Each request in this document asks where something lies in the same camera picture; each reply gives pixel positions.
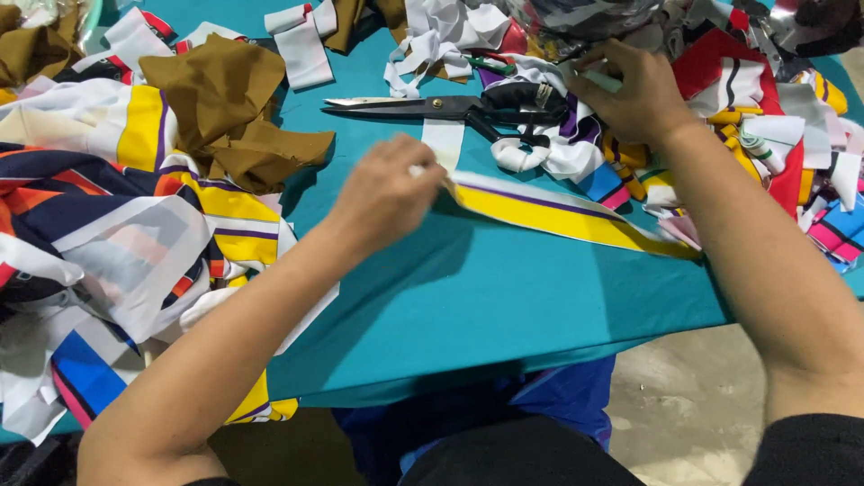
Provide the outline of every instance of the left hand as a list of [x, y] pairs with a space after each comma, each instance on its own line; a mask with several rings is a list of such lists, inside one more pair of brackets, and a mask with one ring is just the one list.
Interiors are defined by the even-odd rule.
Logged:
[[[413, 176], [412, 165], [425, 171]], [[378, 142], [354, 167], [321, 224], [365, 257], [420, 226], [446, 175], [432, 150], [408, 135]]]

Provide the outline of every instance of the person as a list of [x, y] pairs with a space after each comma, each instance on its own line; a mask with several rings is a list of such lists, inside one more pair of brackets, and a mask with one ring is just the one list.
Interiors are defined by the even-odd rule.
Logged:
[[[854, 294], [795, 221], [694, 118], [669, 62], [608, 41], [615, 94], [570, 89], [617, 136], [668, 162], [723, 295], [759, 351], [766, 428], [746, 486], [858, 484], [864, 478], [864, 317]], [[425, 171], [413, 177], [409, 168]], [[376, 144], [330, 214], [267, 272], [204, 317], [93, 422], [82, 486], [229, 486], [207, 438], [244, 398], [279, 342], [341, 276], [420, 224], [444, 170], [407, 136]], [[238, 332], [237, 321], [254, 323]], [[593, 440], [522, 414], [437, 441], [400, 484], [642, 484]]]

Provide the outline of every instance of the plastic bag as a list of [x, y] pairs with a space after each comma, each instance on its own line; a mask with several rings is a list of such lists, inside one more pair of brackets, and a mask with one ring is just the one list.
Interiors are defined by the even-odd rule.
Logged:
[[531, 54], [550, 61], [646, 25], [663, 0], [507, 0]]

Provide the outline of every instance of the teal table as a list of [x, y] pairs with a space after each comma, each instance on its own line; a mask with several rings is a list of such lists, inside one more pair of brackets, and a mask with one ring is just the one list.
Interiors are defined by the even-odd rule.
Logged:
[[[241, 7], [225, 0], [146, 0], [136, 5], [181, 36], [208, 20], [264, 37], [264, 14], [295, 3], [261, 0]], [[328, 52], [336, 82], [288, 93], [284, 100], [284, 129], [336, 131], [329, 165], [289, 180], [283, 196], [283, 216], [300, 236], [324, 217], [372, 144], [399, 131], [421, 135], [419, 124], [319, 112], [323, 98], [388, 96], [382, 74], [394, 47], [382, 29], [347, 57]], [[816, 63], [846, 93], [848, 116], [864, 122], [864, 106], [839, 61]], [[467, 85], [433, 79], [420, 88], [423, 96], [479, 92], [477, 79]], [[459, 168], [574, 190], [540, 170], [505, 174], [489, 143], [471, 129], [465, 132]], [[641, 208], [622, 209], [637, 224], [654, 225]], [[846, 280], [864, 296], [864, 271]], [[704, 265], [511, 227], [439, 201], [419, 230], [348, 274], [339, 297], [273, 359], [267, 373], [270, 397], [302, 397], [302, 406], [383, 404], [494, 374], [592, 360], [672, 332], [730, 322], [734, 317]], [[77, 428], [67, 415], [55, 431]], [[4, 434], [0, 441], [14, 440]]]

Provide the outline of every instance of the blue pants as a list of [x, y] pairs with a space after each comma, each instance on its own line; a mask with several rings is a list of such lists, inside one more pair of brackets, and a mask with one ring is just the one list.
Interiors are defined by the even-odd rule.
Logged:
[[441, 439], [475, 427], [540, 414], [609, 450], [603, 408], [615, 356], [418, 395], [387, 406], [334, 408], [351, 440], [357, 471], [373, 486], [397, 484]]

